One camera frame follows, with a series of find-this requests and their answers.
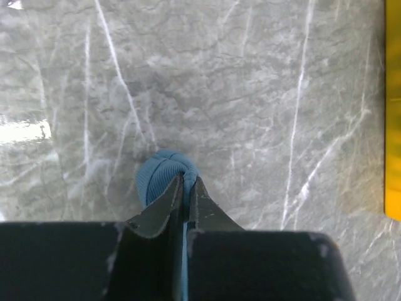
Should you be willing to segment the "teal blue tank top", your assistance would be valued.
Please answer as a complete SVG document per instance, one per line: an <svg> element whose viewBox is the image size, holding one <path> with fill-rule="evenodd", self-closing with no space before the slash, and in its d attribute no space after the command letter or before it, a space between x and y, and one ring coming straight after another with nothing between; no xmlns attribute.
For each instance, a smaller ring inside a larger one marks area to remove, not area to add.
<svg viewBox="0 0 401 301"><path fill-rule="evenodd" d="M190 191L200 176L197 166L175 150L160 149L149 157L136 173L137 192L143 209L161 197L177 175L184 179L184 213L189 213Z"/></svg>

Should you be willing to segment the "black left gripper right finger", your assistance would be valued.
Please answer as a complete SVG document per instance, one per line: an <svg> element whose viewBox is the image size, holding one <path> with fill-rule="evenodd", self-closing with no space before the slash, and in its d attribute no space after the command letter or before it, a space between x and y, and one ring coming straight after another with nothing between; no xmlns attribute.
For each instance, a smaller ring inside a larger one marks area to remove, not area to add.
<svg viewBox="0 0 401 301"><path fill-rule="evenodd" d="M200 177L190 191L187 226L189 230L244 231L211 199Z"/></svg>

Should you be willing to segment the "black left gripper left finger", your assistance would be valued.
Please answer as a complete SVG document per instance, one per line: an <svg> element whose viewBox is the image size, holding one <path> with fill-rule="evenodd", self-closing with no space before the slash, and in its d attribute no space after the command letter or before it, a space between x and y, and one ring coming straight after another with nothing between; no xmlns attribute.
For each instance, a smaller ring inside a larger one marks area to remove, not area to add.
<svg viewBox="0 0 401 301"><path fill-rule="evenodd" d="M145 239L159 237L169 228L169 223L182 222L184 180L182 174L175 176L165 191L141 213L129 219L126 226L137 236Z"/></svg>

